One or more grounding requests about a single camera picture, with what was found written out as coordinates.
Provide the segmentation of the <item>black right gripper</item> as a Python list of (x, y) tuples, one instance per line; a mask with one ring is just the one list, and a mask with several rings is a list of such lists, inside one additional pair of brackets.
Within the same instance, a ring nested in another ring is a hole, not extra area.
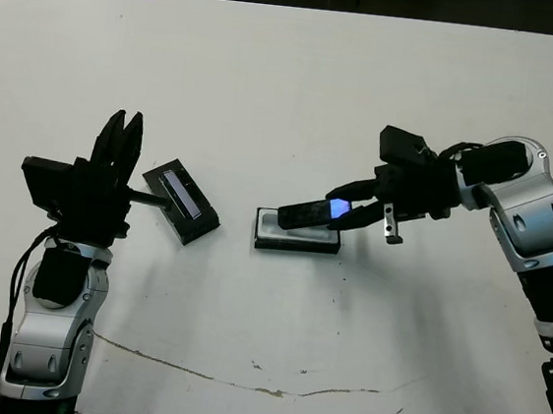
[(376, 179), (351, 181), (331, 189), (325, 198), (346, 202), (378, 200), (359, 206), (338, 218), (337, 230), (364, 228), (384, 218), (388, 244), (401, 244), (399, 224), (430, 215), (433, 219), (449, 218), (461, 204), (460, 189), (454, 167), (401, 167), (381, 165)]

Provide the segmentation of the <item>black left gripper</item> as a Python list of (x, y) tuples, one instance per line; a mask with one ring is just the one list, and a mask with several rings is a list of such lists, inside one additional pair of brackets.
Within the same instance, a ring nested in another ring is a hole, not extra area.
[(125, 118), (122, 109), (112, 115), (95, 139), (90, 160), (79, 157), (72, 165), (56, 228), (61, 238), (110, 245), (126, 237), (133, 202), (172, 207), (170, 199), (128, 186), (141, 155), (144, 118), (139, 111), (126, 127)]

